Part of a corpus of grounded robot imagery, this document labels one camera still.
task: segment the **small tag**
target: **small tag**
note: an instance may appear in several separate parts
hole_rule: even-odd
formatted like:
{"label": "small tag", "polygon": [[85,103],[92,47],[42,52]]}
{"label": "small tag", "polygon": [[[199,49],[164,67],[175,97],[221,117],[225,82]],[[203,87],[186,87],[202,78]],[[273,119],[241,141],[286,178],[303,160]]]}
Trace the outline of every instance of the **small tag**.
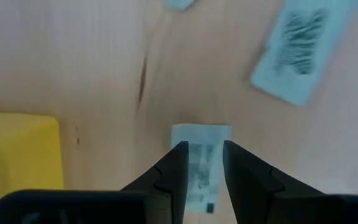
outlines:
{"label": "small tag", "polygon": [[252,84],[305,104],[319,83],[357,0],[286,0]]}
{"label": "small tag", "polygon": [[186,209],[213,213],[223,170],[223,142],[231,139],[231,126],[176,124],[171,147],[189,142],[189,171]]}
{"label": "small tag", "polygon": [[188,9],[195,0],[165,0],[167,7],[173,10],[184,11]]}

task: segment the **yellow folder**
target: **yellow folder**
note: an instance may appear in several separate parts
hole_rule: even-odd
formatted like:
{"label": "yellow folder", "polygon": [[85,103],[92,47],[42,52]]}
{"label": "yellow folder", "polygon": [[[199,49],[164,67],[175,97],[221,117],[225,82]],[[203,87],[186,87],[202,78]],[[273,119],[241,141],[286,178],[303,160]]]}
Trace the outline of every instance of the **yellow folder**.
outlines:
{"label": "yellow folder", "polygon": [[22,189],[63,189],[58,123],[0,113],[0,198]]}

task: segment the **wood grain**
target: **wood grain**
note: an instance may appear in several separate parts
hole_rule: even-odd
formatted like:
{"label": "wood grain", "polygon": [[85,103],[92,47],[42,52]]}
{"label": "wood grain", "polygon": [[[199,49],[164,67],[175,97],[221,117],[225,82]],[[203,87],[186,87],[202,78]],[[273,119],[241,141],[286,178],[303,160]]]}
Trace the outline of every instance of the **wood grain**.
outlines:
{"label": "wood grain", "polygon": [[[0,0],[0,111],[59,120],[69,189],[120,189],[175,123],[231,124],[235,142],[324,192],[358,193],[358,10],[303,108],[249,83],[280,0]],[[215,215],[235,223],[227,189]]]}

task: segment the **sticker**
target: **sticker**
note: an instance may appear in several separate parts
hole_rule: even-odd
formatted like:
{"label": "sticker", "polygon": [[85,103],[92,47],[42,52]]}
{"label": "sticker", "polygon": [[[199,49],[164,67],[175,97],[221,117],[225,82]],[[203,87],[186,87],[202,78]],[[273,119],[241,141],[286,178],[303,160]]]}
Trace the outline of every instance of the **sticker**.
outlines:
{"label": "sticker", "polygon": [[286,0],[252,76],[253,86],[305,104],[358,0]]}
{"label": "sticker", "polygon": [[177,124],[172,127],[171,146],[189,142],[186,209],[213,213],[223,170],[223,141],[231,139],[231,126]]}
{"label": "sticker", "polygon": [[173,10],[184,11],[188,9],[194,0],[165,0],[165,5]]}

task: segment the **wooden table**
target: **wooden table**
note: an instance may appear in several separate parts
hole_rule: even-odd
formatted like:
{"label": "wooden table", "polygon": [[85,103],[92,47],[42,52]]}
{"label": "wooden table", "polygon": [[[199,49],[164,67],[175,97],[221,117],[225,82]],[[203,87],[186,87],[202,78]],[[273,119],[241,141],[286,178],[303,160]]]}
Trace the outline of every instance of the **wooden table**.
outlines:
{"label": "wooden table", "polygon": [[[120,189],[176,123],[231,124],[241,146],[323,192],[358,193],[358,11],[302,108],[251,87],[279,0],[0,0],[0,111],[60,123],[69,189]],[[215,215],[234,223],[222,181]]]}

